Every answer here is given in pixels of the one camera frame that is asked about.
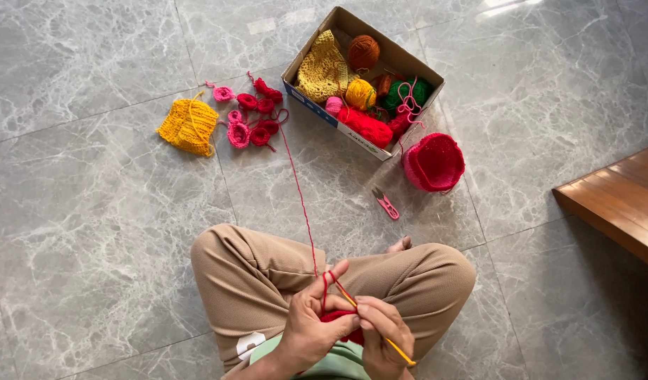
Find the pink crochet basket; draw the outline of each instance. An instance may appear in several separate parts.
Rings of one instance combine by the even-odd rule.
[[[451,136],[431,133],[404,152],[406,177],[420,190],[449,191],[464,173],[463,152]]]

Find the yellow crochet hook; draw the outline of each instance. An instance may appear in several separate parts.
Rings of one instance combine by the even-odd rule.
[[[344,290],[340,287],[340,285],[338,285],[337,283],[335,284],[335,286],[338,288],[338,291],[340,292],[340,294],[342,294],[343,296],[345,296],[345,298],[347,298],[348,302],[349,302],[350,304],[352,304],[352,306],[354,306],[354,308],[356,308],[356,307],[357,307],[357,303],[354,302],[354,300],[353,300],[352,298],[350,298],[349,295],[347,295],[347,292],[344,291]],[[411,359],[408,357],[408,355],[404,354],[404,352],[402,351],[402,349],[399,348],[399,346],[397,346],[396,344],[394,344],[393,341],[391,341],[389,338],[385,338],[385,340],[387,341],[387,343],[391,344],[392,347],[394,347],[394,348],[397,350],[397,352],[399,352],[399,355],[401,355],[402,358],[404,358],[405,361],[406,361],[409,365],[414,366],[414,365],[416,364],[413,360],[411,360]]]

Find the white logo on pants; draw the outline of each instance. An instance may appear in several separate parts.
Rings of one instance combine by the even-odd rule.
[[[258,345],[263,343],[264,341],[265,335],[261,334],[260,332],[252,332],[245,337],[239,338],[239,340],[237,341],[237,355],[239,355],[239,358],[241,360],[245,360],[246,358],[251,356],[253,350],[255,350],[256,347],[258,347]],[[255,344],[256,346],[249,350],[249,346],[251,344]]]

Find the beige pants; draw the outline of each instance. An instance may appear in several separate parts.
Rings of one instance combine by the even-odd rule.
[[[324,252],[316,249],[315,254],[321,274]],[[246,367],[255,346],[282,333],[289,313],[282,294],[298,292],[314,280],[310,246],[231,224],[202,232],[191,256],[226,371]],[[474,277],[458,250],[430,243],[350,258],[350,269],[339,281],[353,296],[393,304],[413,332],[413,359],[419,361],[453,323]]]

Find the pink thread snips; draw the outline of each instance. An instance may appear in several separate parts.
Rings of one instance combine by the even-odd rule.
[[[390,218],[397,220],[399,218],[399,212],[397,209],[394,208],[392,203],[389,203],[389,199],[387,199],[387,195],[383,194],[380,189],[377,187],[373,189],[373,195],[375,195],[376,200],[378,200],[378,203],[387,211],[387,215],[389,215]]]

